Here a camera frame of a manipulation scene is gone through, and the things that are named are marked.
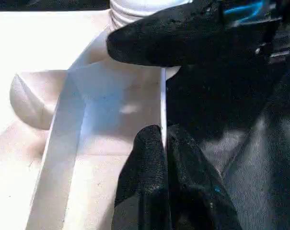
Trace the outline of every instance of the gloved hand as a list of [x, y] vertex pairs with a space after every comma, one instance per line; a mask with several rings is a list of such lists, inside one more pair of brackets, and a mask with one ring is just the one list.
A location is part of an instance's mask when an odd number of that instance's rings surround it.
[[120, 62], [161, 67], [269, 58], [285, 52], [271, 43], [289, 9], [290, 0], [195, 0], [114, 31], [107, 50]]
[[159, 127], [142, 129], [120, 173], [112, 230], [138, 229], [241, 230], [218, 172], [178, 126], [167, 154]]

